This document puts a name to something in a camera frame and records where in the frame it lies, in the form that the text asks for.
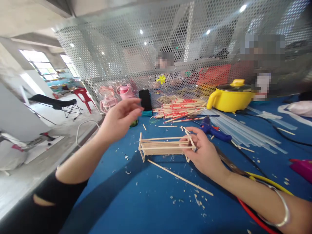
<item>red chair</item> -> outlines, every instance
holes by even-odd
[[[79,99],[87,106],[87,108],[88,108],[90,114],[92,114],[92,113],[91,113],[91,108],[90,108],[88,102],[91,101],[93,104],[94,104],[94,102],[93,102],[93,101],[91,100],[91,98],[87,95],[87,90],[86,90],[85,88],[76,89],[76,90],[74,91],[74,94],[76,94],[76,95],[79,97]]]

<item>metal mesh partition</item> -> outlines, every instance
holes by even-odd
[[[236,78],[252,82],[263,71],[278,84],[272,90],[307,87],[310,9],[309,0],[158,1],[70,19],[56,28],[56,35],[99,111],[99,88],[116,90],[126,83],[136,96],[149,89],[157,107],[162,96],[207,98],[219,84]],[[274,52],[264,53],[285,55],[265,65],[241,59],[246,34],[284,35],[273,41]],[[156,82],[160,75],[166,77],[163,85]]]

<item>black sleeve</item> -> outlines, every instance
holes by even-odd
[[[0,220],[0,233],[59,233],[87,183],[63,184],[54,171]],[[34,194],[55,205],[37,205]]]

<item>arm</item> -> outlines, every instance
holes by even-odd
[[[196,133],[192,135],[192,140],[198,150],[193,152],[185,149],[184,153],[200,172],[240,198],[269,222],[280,223],[284,219],[285,208],[276,192],[263,184],[230,172],[202,130],[194,127],[188,127],[187,130]],[[280,194],[289,208],[290,221],[279,230],[285,234],[312,233],[312,203],[283,192]]]
[[[98,133],[1,219],[0,232],[58,233],[105,151],[141,115],[140,101],[131,98],[113,107]]]

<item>blue glue gun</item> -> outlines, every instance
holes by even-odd
[[[218,130],[215,130],[211,124],[210,124],[210,118],[207,116],[205,117],[201,122],[201,130],[205,134],[211,134],[214,135],[216,138],[228,142],[232,140],[232,136],[224,134],[223,132],[219,132]]]

